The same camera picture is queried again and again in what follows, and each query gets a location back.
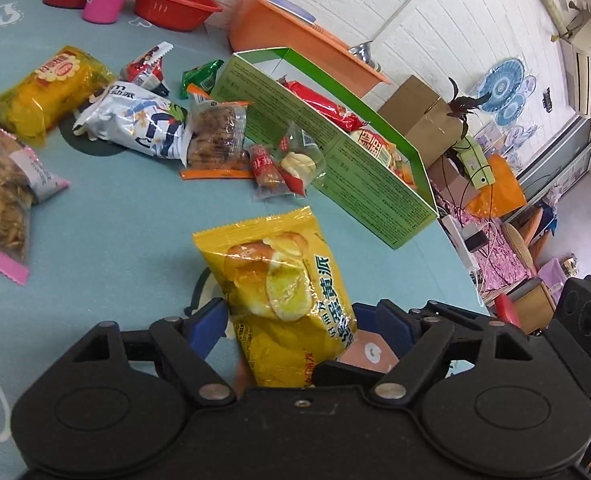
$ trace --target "green snack bag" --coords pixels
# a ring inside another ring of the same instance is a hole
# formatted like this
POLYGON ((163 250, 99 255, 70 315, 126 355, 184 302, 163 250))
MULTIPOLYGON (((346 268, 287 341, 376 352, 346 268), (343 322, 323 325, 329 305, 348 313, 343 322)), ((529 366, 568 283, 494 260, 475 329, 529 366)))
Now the green snack bag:
POLYGON ((217 71, 220 70, 220 67, 222 67, 223 64, 224 61, 221 59, 216 59, 215 61, 196 66, 194 69, 184 72, 182 74, 182 88, 180 90, 179 96, 182 99, 188 99, 186 87, 188 87, 191 83, 199 86, 206 93, 210 94, 213 90, 213 87, 215 86, 215 77, 217 75, 217 71))

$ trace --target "green cardboard box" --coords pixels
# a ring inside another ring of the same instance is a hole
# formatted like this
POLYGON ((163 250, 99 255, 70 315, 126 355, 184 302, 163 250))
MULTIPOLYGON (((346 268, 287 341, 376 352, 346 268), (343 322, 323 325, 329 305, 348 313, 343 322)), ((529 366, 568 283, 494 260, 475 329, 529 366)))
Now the green cardboard box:
POLYGON ((437 218, 435 200, 418 151, 383 118, 312 62, 290 48, 234 54, 211 93, 217 101, 250 101, 246 136, 275 146, 294 121, 319 144, 327 174, 318 184, 326 196, 398 249, 437 218), (381 165, 344 131, 288 91, 286 76, 343 104, 395 143, 409 159, 417 192, 381 165))

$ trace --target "yellow bread bag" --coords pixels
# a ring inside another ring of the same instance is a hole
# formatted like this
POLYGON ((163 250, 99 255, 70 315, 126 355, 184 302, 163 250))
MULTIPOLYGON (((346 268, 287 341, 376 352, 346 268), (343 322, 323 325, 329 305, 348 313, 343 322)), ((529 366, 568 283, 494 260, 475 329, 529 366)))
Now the yellow bread bag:
POLYGON ((260 386, 310 386, 351 345, 357 322, 309 207, 193 235, 229 303, 260 386))
POLYGON ((17 85, 0 94, 0 126, 32 144, 112 80, 101 62, 65 46, 17 85))

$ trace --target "red plastic basket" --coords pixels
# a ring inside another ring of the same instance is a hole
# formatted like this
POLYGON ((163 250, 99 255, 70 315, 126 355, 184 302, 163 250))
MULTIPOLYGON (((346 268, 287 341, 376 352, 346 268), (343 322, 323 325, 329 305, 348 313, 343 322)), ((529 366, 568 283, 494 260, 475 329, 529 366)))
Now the red plastic basket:
POLYGON ((215 0, 135 0, 135 13, 158 27, 186 32, 202 25, 214 12, 215 0))

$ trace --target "light blue tablecloth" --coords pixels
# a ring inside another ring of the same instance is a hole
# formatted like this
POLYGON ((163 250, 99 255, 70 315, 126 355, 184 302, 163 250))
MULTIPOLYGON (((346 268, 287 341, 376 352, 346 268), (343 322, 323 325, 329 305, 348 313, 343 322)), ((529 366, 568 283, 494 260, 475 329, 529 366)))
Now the light blue tablecloth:
MULTIPOLYGON (((170 41, 175 49, 165 57, 164 72, 176 97, 182 70, 230 55, 217 30, 180 34, 145 27, 132 12, 115 25, 92 25, 80 11, 53 9, 41 0, 3 0, 0 6, 0 91, 64 44, 118 71, 154 44, 170 41)), ((389 298, 408 309, 432 299, 480 311, 475 288, 437 222, 392 251, 315 189, 306 202, 253 202, 248 181, 183 182, 179 163, 128 151, 85 155, 57 132, 38 154, 72 185, 32 211, 28 284, 0 274, 0 383, 11 404, 100 320, 134 330, 181 314, 205 268, 192 232, 306 203, 319 218, 352 301, 389 298)), ((230 378, 237 352, 235 341, 223 339, 209 361, 230 378)), ((2 423, 0 405, 0 429, 2 423)), ((13 442, 0 444, 0 479, 23 469, 13 442)))

